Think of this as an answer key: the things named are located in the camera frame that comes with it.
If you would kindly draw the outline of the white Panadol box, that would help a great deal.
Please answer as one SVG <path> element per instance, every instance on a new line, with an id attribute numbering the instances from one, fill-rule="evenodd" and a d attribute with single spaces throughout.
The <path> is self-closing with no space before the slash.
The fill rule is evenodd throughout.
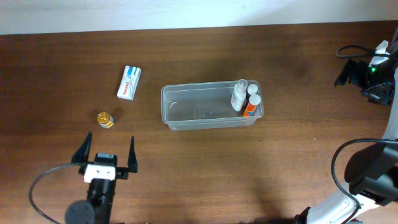
<path id="1" fill-rule="evenodd" d="M 139 67 L 126 65 L 116 96 L 124 100 L 133 100 L 140 75 L 141 69 Z"/>

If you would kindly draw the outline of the white spray bottle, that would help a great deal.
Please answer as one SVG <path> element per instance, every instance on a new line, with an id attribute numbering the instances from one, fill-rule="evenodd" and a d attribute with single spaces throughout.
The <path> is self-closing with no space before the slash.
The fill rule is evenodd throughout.
<path id="1" fill-rule="evenodd" d="M 237 84 L 235 84 L 232 97 L 231 106 L 237 112 L 242 110 L 242 107 L 246 101 L 246 89 L 248 87 L 248 82 L 245 79 L 240 79 Z"/>

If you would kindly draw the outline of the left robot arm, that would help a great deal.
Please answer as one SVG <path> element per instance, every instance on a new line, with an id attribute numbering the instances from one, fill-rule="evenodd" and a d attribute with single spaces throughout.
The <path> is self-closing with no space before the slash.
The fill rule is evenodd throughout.
<path id="1" fill-rule="evenodd" d="M 109 223 L 116 182 L 127 180 L 130 173 L 138 171 L 134 138 L 131 139 L 127 167 L 118 166 L 114 154 L 97 153 L 94 161 L 88 160 L 92 134 L 88 133 L 85 141 L 74 153 L 71 163 L 80 166 L 78 173 L 89 184 L 85 200 L 70 204 L 65 212 L 65 222 L 71 224 Z"/>

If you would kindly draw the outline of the dark bottle white cap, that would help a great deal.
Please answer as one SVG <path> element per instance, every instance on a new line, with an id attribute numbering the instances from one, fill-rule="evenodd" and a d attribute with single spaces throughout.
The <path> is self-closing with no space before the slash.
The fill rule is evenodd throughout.
<path id="1" fill-rule="evenodd" d="M 247 88 L 248 95 L 254 95 L 258 92 L 258 86 L 256 84 L 250 84 Z"/>

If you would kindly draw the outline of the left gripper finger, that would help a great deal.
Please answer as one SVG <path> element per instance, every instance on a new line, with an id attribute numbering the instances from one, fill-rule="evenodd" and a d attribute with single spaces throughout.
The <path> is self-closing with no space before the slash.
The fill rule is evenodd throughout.
<path id="1" fill-rule="evenodd" d="M 137 173 L 138 171 L 137 157 L 134 148 L 134 136 L 131 138 L 130 142 L 127 167 L 128 167 L 128 172 Z"/>
<path id="2" fill-rule="evenodd" d="M 71 163 L 87 164 L 90 147 L 92 142 L 92 132 L 89 132 L 83 141 L 83 144 L 78 148 L 76 153 L 72 156 Z"/>

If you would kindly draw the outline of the small gold-lidded balm jar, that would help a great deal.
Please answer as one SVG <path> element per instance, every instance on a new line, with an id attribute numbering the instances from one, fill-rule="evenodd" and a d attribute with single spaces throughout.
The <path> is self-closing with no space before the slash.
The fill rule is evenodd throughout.
<path id="1" fill-rule="evenodd" d="M 97 122 L 102 128 L 109 129 L 113 124 L 113 117 L 107 112 L 100 112 L 97 115 Z"/>

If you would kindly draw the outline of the orange tube white cap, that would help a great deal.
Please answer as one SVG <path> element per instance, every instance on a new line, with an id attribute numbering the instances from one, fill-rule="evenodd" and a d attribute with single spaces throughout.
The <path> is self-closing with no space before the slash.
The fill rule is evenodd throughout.
<path id="1" fill-rule="evenodd" d="M 249 97 L 248 105 L 245 108 L 243 116 L 248 117 L 252 116 L 257 108 L 257 106 L 261 103 L 261 97 L 258 94 L 253 94 Z"/>

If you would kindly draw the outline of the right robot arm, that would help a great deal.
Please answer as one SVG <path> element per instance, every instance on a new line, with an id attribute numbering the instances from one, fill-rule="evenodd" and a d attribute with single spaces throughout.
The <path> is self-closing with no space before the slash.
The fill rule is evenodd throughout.
<path id="1" fill-rule="evenodd" d="M 359 56 L 336 56 L 345 58 L 347 63 L 334 85 L 354 84 L 369 102 L 390 106 L 391 113 L 382 138 L 350 140 L 335 151 L 331 176 L 337 191 L 296 215 L 293 223 L 357 223 L 358 215 L 397 202 L 397 36 L 390 42 L 382 41 L 375 49 L 364 49 Z M 364 57 L 371 61 L 355 62 Z M 345 147 L 356 143 L 369 146 L 352 155 L 346 165 L 345 180 L 340 183 L 335 172 L 337 157 Z"/>

